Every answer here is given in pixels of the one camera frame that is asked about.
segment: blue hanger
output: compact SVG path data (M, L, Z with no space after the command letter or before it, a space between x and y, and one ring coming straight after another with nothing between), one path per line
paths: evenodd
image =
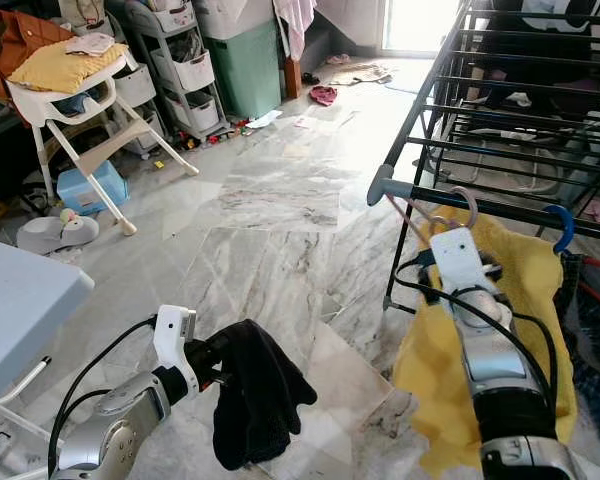
M575 232L575 223L573 221L573 215L571 212L561 205L547 205L543 208L547 213L556 213L560 215L562 220L563 234L562 238L553 246L553 253L564 252L567 246L573 240L573 234Z

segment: high chair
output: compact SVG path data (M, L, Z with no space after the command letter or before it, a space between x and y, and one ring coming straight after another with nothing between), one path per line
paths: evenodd
M133 110L133 108L131 108L121 97L116 96L116 87L113 80L113 75L122 70L125 65L128 65L132 70L135 70L138 67L138 64L128 52L125 55L120 56L111 65L86 78L82 82L80 89L74 94L39 92L26 89L12 82L7 82L7 84L16 108L22 117L31 124L33 138L35 139L36 150L38 153L38 160L40 162L40 168L42 170L42 176L44 177L44 183L49 200L51 201L54 198L54 192L53 185L51 183L51 173L49 172L49 160L44 148L44 142L42 141L41 128L45 126L51 130L51 133L56 137L73 163L75 163L76 167L78 167L80 172L84 175L116 220L120 222L122 232L125 235L133 235L137 231L136 227L125 218L122 212L120 212L118 207L113 203L111 198L109 198L102 186L93 176L93 172L95 172L96 169L107 160L107 158L118 151L123 145L126 145L131 140L144 134L151 135L156 142L158 142L158 144L173 157L176 162L182 165L184 170L189 175L197 175L198 169L187 163L180 155L178 155L171 145L169 145L155 130L153 130L147 124L147 122L145 122L144 119L138 115L135 110ZM99 101L95 101L91 97L86 98L84 100L84 113L79 113L69 117L61 113L52 103L72 97L81 92L85 92L92 87L100 85L102 86L101 88L106 89L106 92L103 92ZM78 125L93 118L95 115L100 115L106 126L108 125L108 118L105 110L113 104L116 104L124 112L126 112L131 118L131 121L125 128L121 129L115 134L113 134L113 132L106 127L107 133L109 134L108 140L102 142L96 147L91 148L85 153L78 154L69 143L69 140L64 136L60 128L58 128L56 121L65 123L67 125Z

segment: marble floor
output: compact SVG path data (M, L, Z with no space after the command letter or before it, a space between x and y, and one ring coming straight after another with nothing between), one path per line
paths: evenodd
M415 84L429 65L385 62ZM324 82L334 68L317 75ZM190 152L197 177L168 160L158 170L150 161L115 159L131 192L122 210L138 233L123 237L102 212L94 242L54 255L80 265L96 288L41 352L53 362L15 408L49 427L77 370L114 336L160 304L186 305L198 312L198 338L243 318L257 320L305 373L319 401L301 407L302 433L284 455L227 472L211 445L218 393L212 387L174 408L145 443L132 478L427 478L417 462L427 441L408 422L416 402L387 381L411 320L382 310L400 220L385 202L365 203L368 183L414 97L378 84L339 87L329 108L303 96L253 135ZM405 148L396 177L413 176L418 152ZM16 228L5 228L0 239L9 242ZM415 249L409 236L404 258ZM408 291L396 298L413 306L418 301ZM80 391L152 368L150 340L148 331L134 334ZM72 421L84 420L88 409L78 409ZM574 449L600 465L590 423L582 417ZM15 430L6 422L0 428ZM0 478L44 465L44 458L45 446L23 432L11 442L1 438ZM448 478L479 477L459 469Z

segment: white table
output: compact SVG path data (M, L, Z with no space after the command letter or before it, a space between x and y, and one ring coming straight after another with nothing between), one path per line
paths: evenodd
M78 267L0 243L0 395L93 286Z

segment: yellow cushion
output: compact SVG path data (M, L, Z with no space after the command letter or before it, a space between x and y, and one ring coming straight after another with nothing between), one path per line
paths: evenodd
M11 74L9 81L34 90L76 93L85 78L111 65L127 49L116 43L101 57L69 55L65 53L69 41L39 48Z
M468 212L441 207L435 215L466 222ZM553 337L558 357L557 434L568 442L576 420L573 368L560 332L553 295L562 284L562 267L552 245L505 229L497 220L479 215L471 230L479 249L492 254L504 268L498 287L516 312L542 320ZM434 286L439 288L437 278ZM520 340L548 378L549 360L537 326L515 320ZM460 341L451 318L439 305L423 304L403 339L394 365L396 387L413 392L419 409L413 426L428 437L430 449L420 459L434 478L458 465L480 469L480 435L461 358Z

